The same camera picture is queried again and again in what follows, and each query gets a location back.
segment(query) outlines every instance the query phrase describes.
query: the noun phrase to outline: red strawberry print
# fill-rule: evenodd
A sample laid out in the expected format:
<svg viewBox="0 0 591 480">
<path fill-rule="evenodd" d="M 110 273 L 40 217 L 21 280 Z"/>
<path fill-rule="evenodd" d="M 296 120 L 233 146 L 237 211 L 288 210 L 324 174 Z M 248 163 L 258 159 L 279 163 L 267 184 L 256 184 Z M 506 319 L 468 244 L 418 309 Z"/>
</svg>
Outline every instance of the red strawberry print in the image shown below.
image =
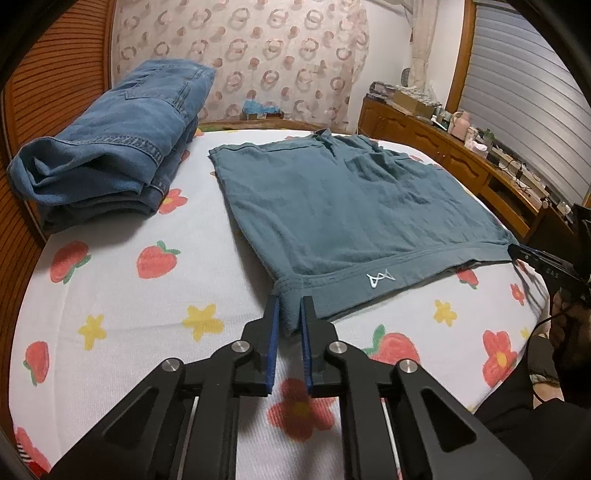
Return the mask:
<svg viewBox="0 0 591 480">
<path fill-rule="evenodd" d="M 43 383 L 49 371 L 49 348 L 45 342 L 34 342 L 25 351 L 25 361 L 22 363 L 31 371 L 31 381 L 37 386 Z"/>
<path fill-rule="evenodd" d="M 139 254 L 136 263 L 140 278 L 158 278 L 170 272 L 177 265 L 179 250 L 166 249 L 162 240 L 156 245 L 146 247 Z"/>
<path fill-rule="evenodd" d="M 29 435 L 25 429 L 19 427 L 14 432 L 14 436 L 17 441 L 17 449 L 25 460 L 27 466 L 31 469 L 38 478 L 41 478 L 42 475 L 49 473 L 51 470 L 51 465 L 45 458 L 45 456 L 33 446 Z"/>
<path fill-rule="evenodd" d="M 379 325 L 374 331 L 373 346 L 364 348 L 363 351 L 372 360 L 385 364 L 395 365 L 404 358 L 421 363 L 417 349 L 409 338 L 402 333 L 386 335 L 386 328 L 383 325 Z"/>
<path fill-rule="evenodd" d="M 457 277 L 460 279 L 460 283 L 467 283 L 472 287 L 472 290 L 476 290 L 478 286 L 478 278 L 476 274 L 470 268 L 460 269 L 456 272 Z"/>
<path fill-rule="evenodd" d="M 521 303 L 521 306 L 525 305 L 525 295 L 523 294 L 517 283 L 511 284 L 511 293 L 513 294 L 513 298 L 517 300 L 519 303 Z"/>
<path fill-rule="evenodd" d="M 74 274 L 74 270 L 86 265 L 91 255 L 88 255 L 88 245 L 75 240 L 65 247 L 60 248 L 53 257 L 49 277 L 54 283 L 63 281 L 68 283 Z"/>
</svg>

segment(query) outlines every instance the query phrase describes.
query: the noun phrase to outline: pink bottle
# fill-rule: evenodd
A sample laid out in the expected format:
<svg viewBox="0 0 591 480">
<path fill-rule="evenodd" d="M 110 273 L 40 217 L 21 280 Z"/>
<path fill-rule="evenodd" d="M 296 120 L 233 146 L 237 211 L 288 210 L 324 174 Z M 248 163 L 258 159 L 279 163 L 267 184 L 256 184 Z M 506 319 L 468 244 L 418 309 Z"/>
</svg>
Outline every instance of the pink bottle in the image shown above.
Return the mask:
<svg viewBox="0 0 591 480">
<path fill-rule="evenodd" d="M 454 137 L 464 141 L 470 127 L 470 114 L 468 112 L 456 112 L 452 115 L 452 121 L 448 132 Z"/>
</svg>

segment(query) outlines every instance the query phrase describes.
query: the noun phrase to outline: white curtain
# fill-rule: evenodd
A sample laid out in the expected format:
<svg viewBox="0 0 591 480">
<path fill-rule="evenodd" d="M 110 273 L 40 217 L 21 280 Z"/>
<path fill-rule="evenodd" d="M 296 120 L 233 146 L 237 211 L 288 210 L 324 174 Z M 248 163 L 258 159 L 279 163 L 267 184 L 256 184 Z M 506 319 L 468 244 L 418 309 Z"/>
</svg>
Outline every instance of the white curtain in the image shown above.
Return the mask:
<svg viewBox="0 0 591 480">
<path fill-rule="evenodd" d="M 201 120 L 255 100 L 343 127 L 368 48 L 362 0 L 119 0 L 113 83 L 146 59 L 188 58 L 217 70 Z"/>
<path fill-rule="evenodd" d="M 433 36 L 435 35 L 435 24 L 437 22 L 437 11 L 439 0 L 414 0 L 413 3 L 413 62 L 408 77 L 408 86 L 416 86 L 420 90 L 425 89 L 427 81 L 427 67 Z"/>
</svg>

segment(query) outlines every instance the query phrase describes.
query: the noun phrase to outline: jeans pocket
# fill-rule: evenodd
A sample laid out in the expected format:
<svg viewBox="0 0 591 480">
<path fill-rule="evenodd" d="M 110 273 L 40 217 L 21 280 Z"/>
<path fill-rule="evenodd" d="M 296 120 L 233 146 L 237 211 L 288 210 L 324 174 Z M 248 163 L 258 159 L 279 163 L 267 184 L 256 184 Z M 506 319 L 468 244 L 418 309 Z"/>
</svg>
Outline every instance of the jeans pocket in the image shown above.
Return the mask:
<svg viewBox="0 0 591 480">
<path fill-rule="evenodd" d="M 199 65 L 171 64 L 160 67 L 125 91 L 125 99 L 154 98 L 164 100 L 183 116 L 184 101 L 189 94 L 189 81 L 199 77 Z"/>
</svg>

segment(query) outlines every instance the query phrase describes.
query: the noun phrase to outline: person's leg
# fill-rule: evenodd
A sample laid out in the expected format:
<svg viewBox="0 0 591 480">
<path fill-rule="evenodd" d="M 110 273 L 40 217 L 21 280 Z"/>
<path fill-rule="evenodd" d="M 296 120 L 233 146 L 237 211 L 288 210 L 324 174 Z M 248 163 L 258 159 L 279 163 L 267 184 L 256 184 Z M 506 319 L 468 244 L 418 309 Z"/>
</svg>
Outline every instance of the person's leg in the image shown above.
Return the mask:
<svg viewBox="0 0 591 480">
<path fill-rule="evenodd" d="M 533 409 L 527 362 L 475 413 L 532 473 L 534 480 L 582 480 L 591 472 L 591 412 L 560 400 Z"/>
</svg>

